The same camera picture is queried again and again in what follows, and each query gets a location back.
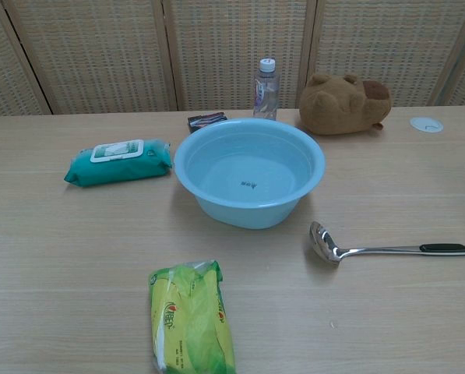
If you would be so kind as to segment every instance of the teal wet wipes pack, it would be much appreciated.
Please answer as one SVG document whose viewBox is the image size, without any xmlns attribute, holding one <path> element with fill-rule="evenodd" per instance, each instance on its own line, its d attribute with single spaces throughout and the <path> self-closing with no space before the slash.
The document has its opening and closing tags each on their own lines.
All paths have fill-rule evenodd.
<svg viewBox="0 0 465 374">
<path fill-rule="evenodd" d="M 167 174 L 170 144 L 160 139 L 128 140 L 81 150 L 64 180 L 82 187 Z"/>
</svg>

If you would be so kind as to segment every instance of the stainless steel ladle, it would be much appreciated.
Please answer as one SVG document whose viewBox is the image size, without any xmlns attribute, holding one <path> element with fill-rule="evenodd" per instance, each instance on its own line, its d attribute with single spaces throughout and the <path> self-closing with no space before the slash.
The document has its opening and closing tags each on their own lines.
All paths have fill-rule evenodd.
<svg viewBox="0 0 465 374">
<path fill-rule="evenodd" d="M 339 248 L 329 232 L 319 223 L 313 221 L 310 225 L 310 239 L 312 247 L 324 261 L 339 264 L 342 259 L 352 255 L 365 253 L 406 254 L 423 256 L 465 256 L 465 245 L 462 244 L 423 244 L 408 247 L 379 247 L 379 248 Z"/>
</svg>

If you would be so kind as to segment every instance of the black handle grip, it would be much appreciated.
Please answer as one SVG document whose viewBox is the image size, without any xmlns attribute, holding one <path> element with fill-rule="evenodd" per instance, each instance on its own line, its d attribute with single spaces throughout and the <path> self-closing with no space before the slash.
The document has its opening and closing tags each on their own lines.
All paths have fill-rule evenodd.
<svg viewBox="0 0 465 374">
<path fill-rule="evenodd" d="M 465 245 L 449 243 L 423 244 L 419 249 L 426 253 L 462 253 L 465 252 Z"/>
</svg>

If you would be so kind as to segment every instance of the yellow green package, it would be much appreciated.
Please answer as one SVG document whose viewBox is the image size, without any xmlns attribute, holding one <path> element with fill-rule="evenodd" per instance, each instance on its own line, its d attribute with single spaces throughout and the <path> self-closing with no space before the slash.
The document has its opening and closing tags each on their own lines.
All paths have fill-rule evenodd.
<svg viewBox="0 0 465 374">
<path fill-rule="evenodd" d="M 235 374 L 217 261 L 184 263 L 150 275 L 153 350 L 165 374 Z"/>
</svg>

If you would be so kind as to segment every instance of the plastic water bottle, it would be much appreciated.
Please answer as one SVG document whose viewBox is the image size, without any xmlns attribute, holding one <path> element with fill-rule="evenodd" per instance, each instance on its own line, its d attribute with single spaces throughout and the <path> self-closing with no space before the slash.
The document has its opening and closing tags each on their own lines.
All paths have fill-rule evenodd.
<svg viewBox="0 0 465 374">
<path fill-rule="evenodd" d="M 276 60 L 263 58 L 255 74 L 255 107 L 253 117 L 276 119 L 279 107 L 280 75 L 276 72 Z"/>
</svg>

